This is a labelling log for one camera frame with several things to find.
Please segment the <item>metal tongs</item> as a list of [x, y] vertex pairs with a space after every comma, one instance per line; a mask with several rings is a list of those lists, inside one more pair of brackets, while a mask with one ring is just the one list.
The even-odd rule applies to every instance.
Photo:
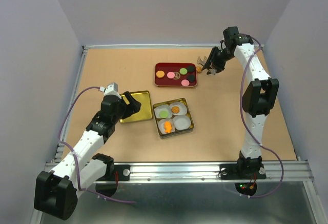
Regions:
[[[198, 59], [197, 59], [197, 66], [200, 66], [200, 67], [202, 67], [203, 68], [203, 64], [204, 64], [204, 62], [207, 60], [207, 57], [206, 56], [204, 56], [203, 58], [201, 58], [200, 56], [198, 57]], [[213, 65], [211, 64], [211, 67], [212, 67], [212, 74], [207, 74], [207, 75], [216, 75], [216, 73], [217, 73], [217, 70], [213, 67]]]

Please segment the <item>orange fish-shaped cookie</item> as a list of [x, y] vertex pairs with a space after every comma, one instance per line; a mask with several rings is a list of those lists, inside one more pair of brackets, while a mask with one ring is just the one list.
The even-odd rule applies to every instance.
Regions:
[[169, 121], [165, 121], [163, 127], [164, 127], [164, 130], [165, 130], [166, 133], [171, 133], [172, 125]]

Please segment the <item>gold square cookie tin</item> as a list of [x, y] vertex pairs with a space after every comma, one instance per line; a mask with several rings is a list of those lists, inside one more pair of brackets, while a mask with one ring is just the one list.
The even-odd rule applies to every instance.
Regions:
[[174, 99], [174, 100], [169, 100], [169, 101], [164, 101], [164, 102], [161, 102], [161, 103], [156, 103], [153, 105], [153, 113], [154, 113], [154, 109], [160, 105], [170, 105], [174, 102], [177, 102], [177, 101], [180, 101], [180, 102], [183, 102], [186, 107], [187, 107], [187, 116], [190, 118], [191, 120], [191, 125], [188, 129], [185, 129], [185, 130], [177, 130], [175, 128], [175, 132], [171, 133], [171, 134], [167, 134], [167, 135], [161, 135], [160, 132], [159, 132], [159, 129], [158, 129], [158, 122], [161, 120], [161, 119], [158, 119], [155, 117], [155, 122], [156, 122], [156, 127], [157, 127], [157, 131], [158, 131], [158, 134], [159, 134], [159, 137], [164, 139], [164, 138], [169, 138], [169, 137], [172, 137], [172, 136], [177, 136], [177, 135], [181, 135], [181, 134], [184, 134], [184, 133], [189, 133], [189, 132], [192, 132], [193, 129], [194, 129], [194, 123], [193, 123], [193, 120], [192, 120], [192, 116], [191, 116], [191, 113], [190, 113], [190, 109], [188, 107], [188, 103], [187, 103], [187, 100], [185, 98], [179, 98], [179, 99]]

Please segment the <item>red rectangular tray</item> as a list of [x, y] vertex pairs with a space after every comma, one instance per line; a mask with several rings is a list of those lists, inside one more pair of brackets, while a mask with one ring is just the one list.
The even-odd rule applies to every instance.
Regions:
[[[181, 68], [187, 68], [188, 66], [195, 66], [193, 63], [157, 63], [155, 65], [155, 70], [154, 70], [154, 84], [158, 87], [182, 87], [182, 88], [193, 88], [197, 86], [197, 72], [196, 72], [196, 66], [195, 66], [195, 71], [192, 73], [187, 73], [186, 75], [181, 75], [179, 73], [179, 70]], [[156, 72], [157, 71], [164, 71], [165, 76], [163, 78], [157, 78], [156, 77]], [[175, 78], [174, 79], [169, 79], [167, 78], [167, 73], [168, 72], [174, 72], [175, 73]], [[195, 75], [196, 79], [194, 82], [190, 83], [189, 86], [182, 86], [181, 81], [184, 79], [187, 79], [189, 75]]]

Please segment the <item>brown round cookie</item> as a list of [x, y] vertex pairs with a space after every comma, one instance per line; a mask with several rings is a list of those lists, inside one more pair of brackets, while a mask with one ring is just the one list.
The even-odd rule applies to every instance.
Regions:
[[172, 113], [174, 113], [174, 114], [178, 114], [180, 112], [179, 106], [173, 106], [171, 110], [172, 110]]

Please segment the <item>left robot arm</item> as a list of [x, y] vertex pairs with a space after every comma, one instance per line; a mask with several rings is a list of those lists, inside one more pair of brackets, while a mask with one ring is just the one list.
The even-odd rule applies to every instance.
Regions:
[[97, 152], [115, 131], [116, 124], [141, 109], [141, 103], [130, 92], [120, 95], [115, 89], [101, 88], [104, 97], [100, 110], [86, 126], [77, 144], [50, 171], [36, 178], [34, 208], [62, 220], [74, 212], [78, 199], [99, 178], [114, 175], [114, 161]]

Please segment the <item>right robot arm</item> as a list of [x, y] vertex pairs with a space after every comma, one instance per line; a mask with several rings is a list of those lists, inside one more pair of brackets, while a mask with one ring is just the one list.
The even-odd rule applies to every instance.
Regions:
[[203, 70], [215, 75], [224, 70], [226, 62], [236, 58], [243, 68], [240, 85], [239, 109], [246, 129], [243, 146], [235, 164], [221, 165], [219, 175], [223, 180], [265, 178], [261, 148], [265, 121], [273, 109], [279, 81], [271, 78], [262, 66], [257, 53], [261, 50], [256, 40], [240, 33], [236, 26], [223, 31], [220, 47], [213, 47], [202, 63]]

